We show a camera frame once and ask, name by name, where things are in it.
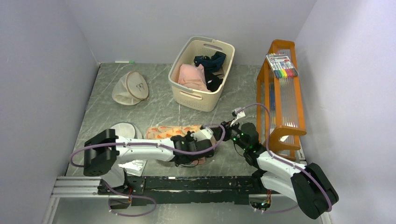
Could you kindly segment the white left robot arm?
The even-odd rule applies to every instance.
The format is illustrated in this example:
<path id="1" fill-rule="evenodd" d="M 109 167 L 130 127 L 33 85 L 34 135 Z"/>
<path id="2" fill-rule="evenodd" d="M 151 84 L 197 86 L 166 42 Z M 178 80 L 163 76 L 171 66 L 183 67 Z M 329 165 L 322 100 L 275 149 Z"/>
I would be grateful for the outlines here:
<path id="1" fill-rule="evenodd" d="M 204 128 L 159 140 L 128 139 L 106 129 L 85 142 L 83 174 L 101 177 L 117 194 L 127 192 L 129 180 L 120 164 L 133 160 L 160 160 L 187 164 L 214 155 L 213 132 Z"/>

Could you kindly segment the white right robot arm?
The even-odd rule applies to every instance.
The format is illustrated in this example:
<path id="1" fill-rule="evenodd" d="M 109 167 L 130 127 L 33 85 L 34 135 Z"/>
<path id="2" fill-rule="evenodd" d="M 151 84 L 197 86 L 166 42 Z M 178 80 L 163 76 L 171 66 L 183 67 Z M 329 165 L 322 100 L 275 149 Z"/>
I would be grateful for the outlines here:
<path id="1" fill-rule="evenodd" d="M 338 193 L 318 164 L 304 165 L 276 155 L 259 142 L 252 123 L 239 126 L 223 121 L 221 126 L 225 129 L 223 140 L 239 146 L 246 162 L 257 169 L 252 180 L 255 192 L 274 190 L 287 196 L 311 219 L 328 212 L 339 201 Z"/>

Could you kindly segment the cream plastic laundry basket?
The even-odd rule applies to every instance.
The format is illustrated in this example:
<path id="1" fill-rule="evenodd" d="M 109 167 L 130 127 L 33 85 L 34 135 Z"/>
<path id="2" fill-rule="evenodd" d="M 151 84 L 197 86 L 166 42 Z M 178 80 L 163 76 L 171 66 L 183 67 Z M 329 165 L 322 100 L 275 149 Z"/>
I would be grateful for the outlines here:
<path id="1" fill-rule="evenodd" d="M 220 70 L 223 73 L 221 76 L 223 81 L 216 91 L 205 92 L 195 90 L 178 83 L 179 71 L 182 64 L 193 65 L 194 57 L 213 56 L 217 51 L 224 53 L 226 58 Z M 168 80 L 171 85 L 174 99 L 179 104 L 192 109 L 204 112 L 212 111 L 223 91 L 228 73 L 231 69 L 234 54 L 235 48 L 229 43 L 203 36 L 191 37 L 179 52 L 168 74 Z"/>

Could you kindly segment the white round mesh laundry bag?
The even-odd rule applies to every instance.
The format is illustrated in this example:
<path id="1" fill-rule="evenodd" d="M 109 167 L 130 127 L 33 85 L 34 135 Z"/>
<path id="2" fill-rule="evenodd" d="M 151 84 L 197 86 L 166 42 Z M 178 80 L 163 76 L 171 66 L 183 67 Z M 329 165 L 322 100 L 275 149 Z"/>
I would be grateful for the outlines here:
<path id="1" fill-rule="evenodd" d="M 115 130 L 117 136 L 125 137 L 128 139 L 143 139 L 141 131 L 130 122 L 118 122 L 110 127 Z"/>

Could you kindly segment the dark blue bra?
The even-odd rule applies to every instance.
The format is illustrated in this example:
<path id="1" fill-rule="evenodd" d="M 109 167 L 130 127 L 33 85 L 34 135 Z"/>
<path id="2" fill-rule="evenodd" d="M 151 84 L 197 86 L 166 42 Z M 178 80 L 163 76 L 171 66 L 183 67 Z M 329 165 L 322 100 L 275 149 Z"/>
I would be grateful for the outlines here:
<path id="1" fill-rule="evenodd" d="M 226 59 L 226 54 L 216 51 L 213 56 L 196 56 L 194 58 L 194 65 L 196 67 L 202 65 L 204 71 L 217 72 L 222 68 L 222 65 Z"/>

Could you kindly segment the beige mesh laundry bag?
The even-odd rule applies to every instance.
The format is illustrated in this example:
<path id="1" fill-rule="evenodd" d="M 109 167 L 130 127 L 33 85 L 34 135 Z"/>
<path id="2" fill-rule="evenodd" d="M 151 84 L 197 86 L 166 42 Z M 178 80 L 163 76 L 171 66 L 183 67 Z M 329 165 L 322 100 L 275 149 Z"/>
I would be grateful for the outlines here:
<path id="1" fill-rule="evenodd" d="M 136 105 L 148 97 L 147 82 L 137 71 L 128 72 L 121 77 L 112 91 L 113 100 L 121 105 Z"/>

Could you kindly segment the orange wooden rack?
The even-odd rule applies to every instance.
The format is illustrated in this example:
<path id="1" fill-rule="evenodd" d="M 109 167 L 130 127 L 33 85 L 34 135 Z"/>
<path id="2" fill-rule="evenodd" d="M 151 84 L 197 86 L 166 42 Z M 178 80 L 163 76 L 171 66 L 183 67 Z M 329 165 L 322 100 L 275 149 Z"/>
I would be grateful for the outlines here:
<path id="1" fill-rule="evenodd" d="M 271 43 L 269 53 L 285 53 L 298 69 L 294 42 L 276 39 Z M 270 112 L 267 115 L 264 108 L 257 106 L 256 124 L 262 141 L 268 141 L 270 150 L 287 160 L 302 159 L 300 137 L 307 131 L 299 76 L 275 78 L 265 58 L 256 86 L 256 101 Z"/>

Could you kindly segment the clear plastic packet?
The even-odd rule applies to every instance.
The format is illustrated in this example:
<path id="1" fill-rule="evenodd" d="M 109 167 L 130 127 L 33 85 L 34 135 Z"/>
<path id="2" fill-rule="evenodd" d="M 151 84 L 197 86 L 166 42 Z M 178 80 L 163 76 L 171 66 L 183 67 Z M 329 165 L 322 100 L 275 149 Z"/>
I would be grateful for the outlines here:
<path id="1" fill-rule="evenodd" d="M 132 160 L 119 164 L 119 167 L 123 168 L 129 175 L 142 176 L 146 164 L 147 160 Z"/>

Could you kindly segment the black garment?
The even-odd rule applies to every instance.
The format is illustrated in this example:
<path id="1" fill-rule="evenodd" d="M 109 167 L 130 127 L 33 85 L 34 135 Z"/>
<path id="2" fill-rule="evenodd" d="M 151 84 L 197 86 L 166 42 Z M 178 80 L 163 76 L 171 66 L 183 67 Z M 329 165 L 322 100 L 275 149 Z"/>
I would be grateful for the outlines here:
<path id="1" fill-rule="evenodd" d="M 205 71 L 205 83 L 210 92 L 215 92 L 222 84 L 223 79 L 211 72 Z"/>

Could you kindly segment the pink garment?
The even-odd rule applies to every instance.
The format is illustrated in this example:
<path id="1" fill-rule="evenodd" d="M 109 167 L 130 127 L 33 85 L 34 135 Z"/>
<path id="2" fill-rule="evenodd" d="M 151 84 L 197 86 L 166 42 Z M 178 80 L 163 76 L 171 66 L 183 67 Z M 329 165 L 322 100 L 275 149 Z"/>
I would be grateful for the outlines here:
<path id="1" fill-rule="evenodd" d="M 178 83 L 190 89 L 211 92 L 207 89 L 204 67 L 202 65 L 196 67 L 190 64 L 182 64 L 179 70 Z"/>

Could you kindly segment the pack of coloured markers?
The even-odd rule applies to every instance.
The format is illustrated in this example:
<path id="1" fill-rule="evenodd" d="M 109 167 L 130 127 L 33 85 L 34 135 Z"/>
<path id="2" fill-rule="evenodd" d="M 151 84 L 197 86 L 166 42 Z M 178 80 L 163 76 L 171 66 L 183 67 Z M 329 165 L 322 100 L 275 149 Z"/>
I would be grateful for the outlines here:
<path id="1" fill-rule="evenodd" d="M 275 78 L 292 78 L 298 76 L 298 71 L 285 53 L 269 53 L 266 55 L 268 64 Z"/>

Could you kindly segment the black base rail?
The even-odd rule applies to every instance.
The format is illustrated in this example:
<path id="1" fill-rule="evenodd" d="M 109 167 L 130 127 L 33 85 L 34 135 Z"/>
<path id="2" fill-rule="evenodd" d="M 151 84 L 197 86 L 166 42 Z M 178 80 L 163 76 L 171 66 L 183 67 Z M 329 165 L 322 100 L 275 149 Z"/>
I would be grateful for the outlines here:
<path id="1" fill-rule="evenodd" d="M 129 176 L 128 187 L 115 190 L 134 196 L 132 206 L 144 206 L 152 202 L 142 199 L 151 197 L 158 204 L 182 203 L 234 203 L 248 205 L 254 196 L 265 197 L 267 189 L 257 178 L 248 176 Z"/>

